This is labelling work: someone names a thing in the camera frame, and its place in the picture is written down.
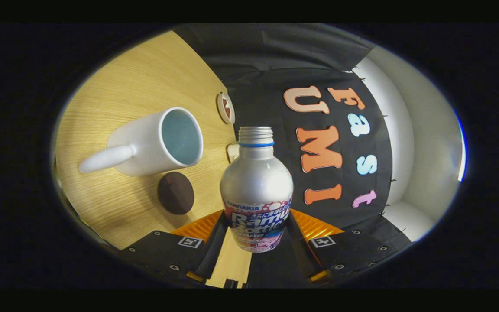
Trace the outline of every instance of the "bottle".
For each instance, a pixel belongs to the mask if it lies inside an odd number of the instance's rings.
[[[273,155],[271,127],[240,127],[240,155],[220,179],[224,213],[236,244],[252,253],[273,250],[290,213],[294,183]]]

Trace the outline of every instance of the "orange letter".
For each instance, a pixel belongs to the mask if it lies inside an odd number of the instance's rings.
[[[352,88],[348,88],[347,90],[334,90],[333,88],[327,88],[327,90],[331,93],[332,97],[334,97],[337,102],[341,102],[342,99],[346,99],[346,101],[344,101],[345,104],[357,104],[357,108],[365,109],[365,104],[363,104],[361,99],[357,96]]]
[[[295,130],[295,134],[301,143],[309,139],[314,139],[301,147],[301,150],[305,152],[317,154],[316,156],[309,154],[301,156],[301,169],[303,172],[310,172],[316,168],[329,166],[340,168],[342,166],[342,155],[327,149],[327,147],[338,140],[338,130],[335,126],[330,126],[326,130],[310,131],[298,128]]]
[[[308,88],[292,88],[285,91],[285,103],[286,105],[296,112],[323,112],[328,114],[330,110],[328,109],[327,103],[320,101],[317,104],[310,105],[299,105],[295,99],[297,97],[316,97],[321,98],[321,92],[317,87],[312,85]]]
[[[336,184],[335,187],[331,189],[322,189],[322,190],[312,190],[306,189],[305,193],[305,204],[311,205],[313,202],[317,200],[325,200],[325,199],[334,199],[337,200],[342,195],[342,185]]]

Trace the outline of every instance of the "wood grain surface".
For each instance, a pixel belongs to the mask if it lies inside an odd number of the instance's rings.
[[[208,65],[174,32],[161,34],[119,55],[78,89],[63,113],[56,141],[58,178],[79,217],[118,249],[151,231],[172,230],[223,209],[219,182],[228,166],[226,147],[235,142],[232,124],[217,110],[216,97],[226,87]],[[82,174],[82,160],[103,150],[109,135],[134,119],[170,107],[189,110],[204,137],[203,156],[195,166],[175,170],[194,188],[194,206],[185,215],[166,211],[157,185],[166,172],[126,176],[114,168]],[[230,231],[214,276],[246,281],[251,253],[232,241]]]

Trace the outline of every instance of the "white wall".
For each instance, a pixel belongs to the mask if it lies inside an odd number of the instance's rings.
[[[437,87],[412,65],[382,47],[375,47],[364,59],[362,63],[365,68],[373,67],[369,64],[369,60],[382,70],[399,91],[412,122],[413,166],[402,200],[417,207],[432,220],[438,221],[450,206],[459,186],[457,176],[463,147],[459,122],[453,109]],[[364,82],[374,85],[376,78],[368,80]],[[381,84],[382,81],[386,79],[380,75],[378,83]],[[385,84],[384,87],[387,88],[386,96],[389,96],[392,86]],[[394,103],[400,107],[399,98],[394,100]],[[394,112],[397,115],[402,110],[395,109]],[[400,117],[403,118],[403,123],[407,123],[403,113]],[[404,148],[398,146],[402,142],[396,138],[396,133],[398,132],[394,132],[393,135],[389,128],[390,140],[396,140],[394,142],[396,147],[392,144],[392,152]],[[396,159],[395,163],[398,163],[400,167],[393,168],[394,171],[398,171],[394,176],[407,174],[406,166],[400,164],[400,160]],[[395,189],[398,194],[401,191],[400,187],[402,186]]]
[[[403,231],[410,241],[418,241],[436,224],[426,213],[405,201],[384,208],[384,217]]]

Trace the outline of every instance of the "dark brown object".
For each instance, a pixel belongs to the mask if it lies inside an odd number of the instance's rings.
[[[157,194],[163,207],[175,215],[188,213],[194,205],[194,188],[180,172],[165,174],[159,181]]]
[[[226,101],[226,99],[222,99],[222,105],[224,106],[224,111],[226,112],[226,117],[228,119],[230,119],[230,108],[226,107],[227,104],[228,104],[228,102]]]

